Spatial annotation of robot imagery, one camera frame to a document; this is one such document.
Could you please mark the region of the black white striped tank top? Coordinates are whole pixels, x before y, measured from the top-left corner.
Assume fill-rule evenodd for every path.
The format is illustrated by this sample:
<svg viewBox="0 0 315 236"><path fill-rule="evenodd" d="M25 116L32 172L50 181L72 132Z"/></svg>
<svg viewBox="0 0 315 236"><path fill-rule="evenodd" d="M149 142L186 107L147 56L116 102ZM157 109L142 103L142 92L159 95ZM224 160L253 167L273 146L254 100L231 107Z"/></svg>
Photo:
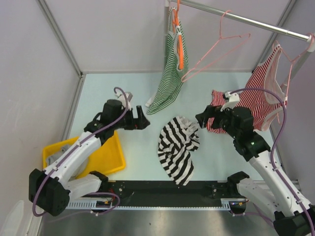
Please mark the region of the black white striped tank top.
<svg viewBox="0 0 315 236"><path fill-rule="evenodd" d="M191 153L200 146L198 125L189 119L176 116L161 130L158 138L159 162L170 179L185 186L193 176Z"/></svg>

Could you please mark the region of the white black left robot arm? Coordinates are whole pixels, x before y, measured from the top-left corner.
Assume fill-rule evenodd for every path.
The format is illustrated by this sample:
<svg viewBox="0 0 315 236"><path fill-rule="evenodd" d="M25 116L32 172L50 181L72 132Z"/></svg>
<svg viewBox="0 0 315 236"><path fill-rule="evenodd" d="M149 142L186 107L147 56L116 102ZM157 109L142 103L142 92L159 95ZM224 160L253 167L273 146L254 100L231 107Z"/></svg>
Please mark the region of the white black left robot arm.
<svg viewBox="0 0 315 236"><path fill-rule="evenodd" d="M81 136L55 162L44 170L34 169L29 175L29 200L32 202L34 216L40 215L36 207L52 216L61 214L71 200L85 195L104 196L108 193L108 178L97 171L85 177L72 180L75 171L100 149L113 135L115 130L143 130L150 125L142 107L137 106L137 117L133 109L120 100L109 99L89 122Z"/></svg>

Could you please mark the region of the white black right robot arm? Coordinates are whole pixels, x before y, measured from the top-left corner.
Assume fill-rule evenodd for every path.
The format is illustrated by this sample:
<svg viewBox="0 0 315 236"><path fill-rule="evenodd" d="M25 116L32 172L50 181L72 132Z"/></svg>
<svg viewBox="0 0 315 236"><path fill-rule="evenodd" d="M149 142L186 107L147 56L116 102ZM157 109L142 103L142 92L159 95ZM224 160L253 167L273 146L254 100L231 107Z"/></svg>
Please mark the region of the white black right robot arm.
<svg viewBox="0 0 315 236"><path fill-rule="evenodd" d="M315 234L315 206L310 203L287 177L281 166L270 159L267 142L254 131L249 108L222 110L208 105L196 119L201 128L213 118L215 129L223 129L233 138L236 151L260 174L268 190L258 186L244 172L228 177L227 192L232 197L250 199L273 223L280 236Z"/></svg>

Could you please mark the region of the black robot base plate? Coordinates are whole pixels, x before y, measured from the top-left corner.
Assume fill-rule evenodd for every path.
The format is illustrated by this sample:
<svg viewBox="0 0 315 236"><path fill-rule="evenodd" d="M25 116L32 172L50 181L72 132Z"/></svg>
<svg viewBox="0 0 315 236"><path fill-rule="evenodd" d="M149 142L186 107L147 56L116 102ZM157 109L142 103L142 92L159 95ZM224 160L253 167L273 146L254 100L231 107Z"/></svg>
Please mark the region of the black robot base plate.
<svg viewBox="0 0 315 236"><path fill-rule="evenodd" d="M245 199L245 197L232 190L227 182L218 181L190 181L185 186L176 185L171 181L105 181L96 192L97 194L94 196L91 194L87 196L96 198L101 196L101 192L109 192L116 194L120 200L184 199L188 197L201 199ZM231 206L228 211L233 211L236 214L243 213L247 203Z"/></svg>

